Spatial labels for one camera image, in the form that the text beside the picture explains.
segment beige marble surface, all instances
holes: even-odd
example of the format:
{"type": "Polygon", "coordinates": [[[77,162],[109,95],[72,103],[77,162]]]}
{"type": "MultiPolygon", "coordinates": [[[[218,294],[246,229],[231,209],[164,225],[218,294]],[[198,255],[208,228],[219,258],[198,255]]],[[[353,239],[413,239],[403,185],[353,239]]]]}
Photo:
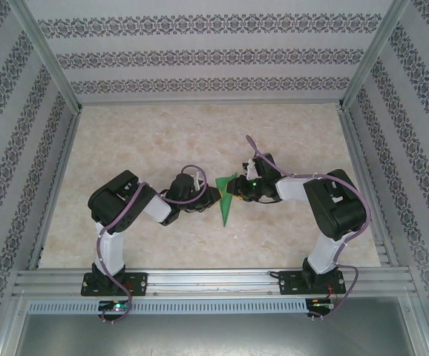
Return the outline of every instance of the beige marble surface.
{"type": "MultiPolygon", "coordinates": [[[[354,177],[333,104],[86,107],[40,266],[91,265],[96,232],[88,198],[121,171],[161,191],[193,163],[215,185],[217,177],[242,173],[241,163],[253,154],[246,134],[285,170],[343,168],[354,177]]],[[[168,227],[139,216],[126,231],[124,260],[132,268],[300,267],[318,233],[307,202],[233,199],[225,228],[218,204],[202,214],[181,213],[168,227]]],[[[340,261],[379,266],[369,230],[348,245],[340,261]]]]}

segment patterned wallpaper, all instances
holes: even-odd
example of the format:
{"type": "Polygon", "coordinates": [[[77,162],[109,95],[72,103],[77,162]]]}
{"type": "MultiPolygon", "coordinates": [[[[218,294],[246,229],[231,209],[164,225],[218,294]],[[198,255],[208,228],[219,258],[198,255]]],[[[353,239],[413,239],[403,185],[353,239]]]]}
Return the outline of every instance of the patterned wallpaper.
{"type": "Polygon", "coordinates": [[[33,253],[72,117],[0,0],[0,324],[15,273],[33,253]]]}
{"type": "Polygon", "coordinates": [[[82,103],[340,99],[391,0],[28,0],[82,103]]]}
{"type": "Polygon", "coordinates": [[[396,253],[429,321],[429,0],[412,1],[350,108],[396,253]]]}

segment metal sheet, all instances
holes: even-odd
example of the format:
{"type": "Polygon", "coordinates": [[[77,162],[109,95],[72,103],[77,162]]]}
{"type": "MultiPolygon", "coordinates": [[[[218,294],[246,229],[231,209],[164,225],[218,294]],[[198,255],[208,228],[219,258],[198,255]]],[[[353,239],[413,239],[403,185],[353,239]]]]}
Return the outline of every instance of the metal sheet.
{"type": "Polygon", "coordinates": [[[356,298],[325,323],[303,315],[29,315],[18,355],[414,355],[396,298],[356,298]]]}

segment cable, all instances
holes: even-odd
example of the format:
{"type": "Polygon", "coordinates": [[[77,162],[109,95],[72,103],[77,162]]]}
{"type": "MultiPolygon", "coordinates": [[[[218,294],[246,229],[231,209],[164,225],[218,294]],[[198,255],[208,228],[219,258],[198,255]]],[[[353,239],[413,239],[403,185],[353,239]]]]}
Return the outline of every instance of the cable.
{"type": "Polygon", "coordinates": [[[338,302],[338,294],[336,294],[335,293],[335,291],[333,290],[333,288],[330,286],[330,284],[328,285],[328,295],[325,297],[325,299],[328,299],[328,298],[330,298],[330,297],[332,297],[333,295],[335,295],[335,302],[333,303],[333,304],[335,304],[335,303],[337,303],[338,302]]]}
{"type": "Polygon", "coordinates": [[[345,295],[343,296],[343,298],[340,300],[340,302],[338,303],[338,305],[333,309],[333,310],[337,310],[339,309],[344,301],[348,298],[348,296],[350,295],[350,293],[352,292],[353,288],[355,287],[356,282],[358,282],[358,276],[359,276],[359,270],[355,267],[355,266],[348,266],[348,265],[340,265],[338,264],[338,256],[340,255],[340,253],[343,251],[343,249],[345,248],[345,246],[347,245],[347,243],[355,238],[357,238],[360,234],[362,234],[370,225],[371,223],[371,211],[370,211],[370,206],[368,205],[366,198],[364,198],[364,196],[355,188],[353,187],[351,184],[345,182],[342,179],[339,179],[337,177],[332,177],[329,176],[327,174],[290,174],[287,173],[286,171],[284,171],[283,169],[280,169],[277,165],[275,165],[275,163],[272,163],[271,161],[269,161],[266,156],[264,156],[258,149],[256,143],[254,142],[254,140],[252,139],[252,137],[250,135],[246,135],[246,140],[247,142],[251,145],[251,147],[254,149],[255,151],[255,156],[259,156],[260,158],[262,158],[264,161],[266,161],[271,167],[273,167],[276,171],[278,171],[279,173],[281,173],[283,176],[286,177],[292,177],[292,178],[298,178],[298,179],[309,179],[309,178],[325,178],[325,179],[330,179],[333,182],[337,182],[341,185],[343,185],[344,187],[350,189],[360,200],[361,204],[364,207],[364,210],[366,211],[366,221],[364,222],[363,226],[357,231],[355,232],[353,235],[351,235],[350,237],[347,237],[345,239],[345,241],[340,245],[340,247],[338,248],[337,252],[335,253],[335,256],[333,257],[333,262],[336,263],[336,265],[340,268],[350,268],[353,269],[355,271],[355,278],[353,279],[353,282],[351,283],[351,286],[348,288],[347,292],[345,293],[345,295]]]}
{"type": "MultiPolygon", "coordinates": [[[[137,188],[137,190],[135,191],[134,195],[132,196],[131,200],[128,202],[127,206],[120,212],[119,215],[117,215],[117,217],[114,219],[113,222],[111,222],[109,225],[104,226],[101,231],[99,232],[99,236],[97,237],[97,244],[96,244],[96,249],[97,249],[97,258],[99,259],[100,263],[101,263],[101,267],[102,270],[104,271],[105,275],[109,277],[109,279],[112,281],[113,284],[115,284],[116,286],[118,286],[120,289],[122,289],[122,291],[127,294],[127,298],[128,298],[128,305],[125,307],[125,312],[124,314],[122,314],[119,318],[117,318],[116,320],[112,320],[111,324],[115,324],[120,322],[121,320],[123,320],[125,317],[127,317],[128,313],[130,312],[130,310],[132,309],[132,294],[127,290],[126,287],[124,287],[121,283],[119,283],[119,281],[117,281],[112,274],[109,272],[108,268],[106,267],[105,263],[104,263],[104,259],[102,258],[102,253],[101,253],[101,241],[102,241],[102,237],[104,236],[105,232],[107,230],[110,230],[111,228],[113,228],[123,217],[125,214],[127,214],[127,211],[129,211],[129,209],[131,208],[131,206],[135,203],[135,200],[138,198],[138,196],[140,195],[140,192],[142,191],[143,187],[145,185],[148,185],[147,183],[143,182],[139,184],[139,188],[137,188]]],[[[101,318],[102,318],[102,322],[105,323],[107,320],[104,318],[105,315],[105,311],[102,313],[101,318]]]]}
{"type": "Polygon", "coordinates": [[[276,204],[276,203],[278,203],[278,201],[276,201],[276,200],[273,200],[271,202],[261,202],[261,201],[258,200],[257,202],[260,203],[260,204],[276,204]]]}
{"type": "Polygon", "coordinates": [[[191,202],[196,202],[198,199],[200,199],[202,197],[203,194],[205,194],[206,191],[206,182],[208,181],[208,179],[206,178],[206,173],[203,169],[201,169],[200,167],[198,167],[197,165],[186,165],[185,167],[182,168],[182,173],[187,169],[187,168],[196,168],[202,175],[203,175],[203,179],[205,180],[205,184],[203,184],[203,187],[201,188],[201,192],[193,199],[190,200],[185,200],[183,202],[178,201],[178,200],[171,200],[169,198],[165,198],[162,197],[161,194],[158,194],[158,196],[160,198],[162,198],[163,200],[165,200],[166,202],[171,202],[172,204],[190,204],[191,202]]]}
{"type": "MultiPolygon", "coordinates": [[[[182,168],[182,173],[187,169],[187,168],[196,168],[202,175],[203,175],[203,179],[205,180],[205,183],[207,181],[207,177],[206,177],[206,173],[203,169],[201,169],[200,167],[198,167],[197,165],[186,165],[185,167],[182,168]]],[[[107,266],[104,263],[104,259],[102,258],[102,253],[101,253],[101,241],[102,241],[102,237],[104,236],[105,232],[112,229],[129,211],[129,209],[132,207],[132,205],[135,203],[135,201],[137,200],[138,196],[140,195],[140,192],[142,191],[143,187],[145,185],[148,185],[146,182],[142,182],[139,184],[139,188],[137,188],[137,190],[135,191],[134,195],[132,196],[132,198],[129,200],[127,206],[120,212],[119,215],[117,215],[117,217],[107,226],[104,226],[101,231],[99,232],[99,236],[97,238],[97,244],[96,244],[96,250],[97,250],[97,258],[99,259],[100,263],[101,263],[101,267],[102,270],[104,271],[104,273],[108,276],[108,278],[112,281],[112,283],[114,283],[116,286],[118,286],[120,289],[122,289],[122,291],[127,295],[128,298],[128,305],[126,306],[125,312],[124,314],[122,314],[120,317],[118,317],[116,320],[112,320],[111,324],[115,324],[120,322],[121,320],[123,320],[124,318],[127,317],[128,313],[130,312],[130,310],[132,309],[132,295],[131,293],[127,290],[126,287],[124,287],[121,283],[119,283],[113,276],[112,274],[109,272],[107,266]]],[[[165,200],[166,202],[171,202],[174,204],[189,204],[190,202],[194,202],[198,199],[200,199],[202,197],[202,195],[205,193],[206,191],[206,186],[207,184],[203,184],[203,188],[201,189],[201,192],[193,199],[190,200],[186,200],[185,202],[178,202],[176,200],[170,200],[167,199],[165,197],[161,197],[160,194],[158,194],[159,197],[161,197],[163,200],[165,200]]],[[[102,312],[101,315],[101,319],[102,322],[105,323],[107,320],[104,318],[105,315],[105,311],[102,312]]]]}

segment green cone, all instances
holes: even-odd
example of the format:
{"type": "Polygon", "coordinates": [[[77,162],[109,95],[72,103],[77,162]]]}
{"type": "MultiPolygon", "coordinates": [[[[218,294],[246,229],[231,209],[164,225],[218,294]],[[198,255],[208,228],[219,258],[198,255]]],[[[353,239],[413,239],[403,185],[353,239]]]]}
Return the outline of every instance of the green cone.
{"type": "Polygon", "coordinates": [[[221,216],[223,217],[223,226],[226,226],[226,221],[228,221],[229,209],[231,208],[231,200],[232,195],[226,192],[226,187],[228,186],[228,182],[236,178],[238,176],[237,173],[234,173],[230,177],[221,177],[216,179],[216,188],[218,188],[221,192],[221,216]]]}

